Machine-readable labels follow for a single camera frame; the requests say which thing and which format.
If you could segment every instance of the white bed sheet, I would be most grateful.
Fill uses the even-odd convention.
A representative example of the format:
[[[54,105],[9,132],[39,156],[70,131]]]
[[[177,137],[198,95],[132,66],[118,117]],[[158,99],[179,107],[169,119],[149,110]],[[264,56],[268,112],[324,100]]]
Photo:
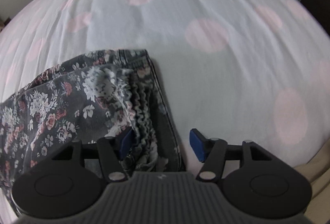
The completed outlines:
[[[293,166],[330,137],[330,40],[295,0],[34,0],[0,34],[0,99],[105,48],[149,51],[193,173],[191,128]]]

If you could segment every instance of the silver screw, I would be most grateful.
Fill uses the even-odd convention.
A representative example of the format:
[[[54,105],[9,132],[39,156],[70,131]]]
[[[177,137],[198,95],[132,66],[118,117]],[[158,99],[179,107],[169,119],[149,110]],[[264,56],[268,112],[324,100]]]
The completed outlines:
[[[216,175],[211,171],[203,171],[199,174],[199,177],[204,180],[212,180],[216,177]]]
[[[112,181],[119,181],[125,178],[125,174],[122,172],[112,172],[108,175],[108,177]]]

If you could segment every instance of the bed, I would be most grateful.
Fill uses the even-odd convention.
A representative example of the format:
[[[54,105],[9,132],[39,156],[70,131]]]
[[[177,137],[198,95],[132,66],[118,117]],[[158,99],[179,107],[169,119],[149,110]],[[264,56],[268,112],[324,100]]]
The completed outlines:
[[[0,99],[118,48],[148,50],[194,174],[191,128],[253,140],[291,166],[330,137],[330,39],[296,0],[34,0],[0,33]]]

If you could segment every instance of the dark gray fabric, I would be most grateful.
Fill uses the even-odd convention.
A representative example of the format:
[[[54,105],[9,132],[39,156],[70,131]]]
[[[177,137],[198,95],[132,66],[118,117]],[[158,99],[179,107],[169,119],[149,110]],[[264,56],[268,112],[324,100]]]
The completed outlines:
[[[128,126],[136,133],[122,161],[129,175],[180,170],[177,140],[145,50],[95,51],[52,67],[0,104],[0,121],[0,186],[9,200],[15,179],[65,143],[95,143]]]

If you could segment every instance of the mattress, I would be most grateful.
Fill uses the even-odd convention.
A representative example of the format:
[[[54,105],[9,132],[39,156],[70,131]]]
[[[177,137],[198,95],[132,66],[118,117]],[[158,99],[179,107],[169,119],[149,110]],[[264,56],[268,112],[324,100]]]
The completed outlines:
[[[191,128],[291,166],[330,137],[330,39],[296,0],[33,0],[0,33],[0,99],[118,48],[148,50],[192,173]]]

